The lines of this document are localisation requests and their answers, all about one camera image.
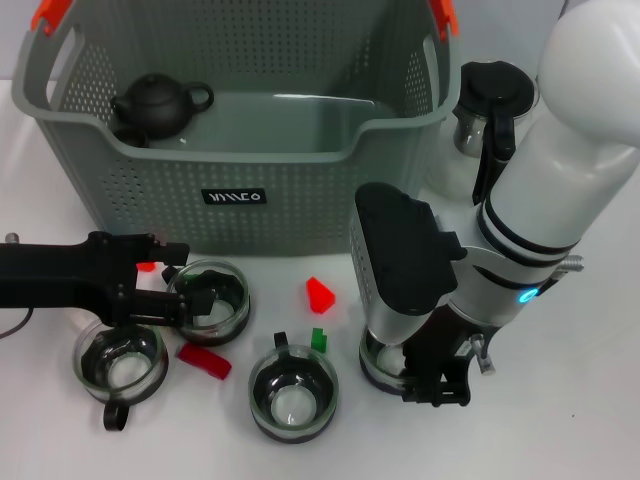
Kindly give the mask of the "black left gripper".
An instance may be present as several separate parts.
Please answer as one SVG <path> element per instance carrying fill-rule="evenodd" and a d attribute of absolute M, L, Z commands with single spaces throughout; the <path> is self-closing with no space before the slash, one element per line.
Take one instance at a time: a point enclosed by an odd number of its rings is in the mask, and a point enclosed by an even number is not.
<path fill-rule="evenodd" d="M 215 294 L 136 290 L 139 263 L 186 265 L 190 246 L 152 234 L 95 231 L 76 245 L 1 245 L 1 307 L 78 308 L 108 326 L 181 328 L 211 313 Z"/>

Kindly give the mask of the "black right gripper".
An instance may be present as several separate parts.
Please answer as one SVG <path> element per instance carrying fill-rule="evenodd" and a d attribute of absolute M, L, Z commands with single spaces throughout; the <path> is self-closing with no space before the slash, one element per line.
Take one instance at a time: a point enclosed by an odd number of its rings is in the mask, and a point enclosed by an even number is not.
<path fill-rule="evenodd" d="M 483 329 L 449 306 L 436 309 L 404 343 L 404 402 L 467 406 L 471 400 L 468 370 L 473 352 L 457 356 L 460 347 Z"/>

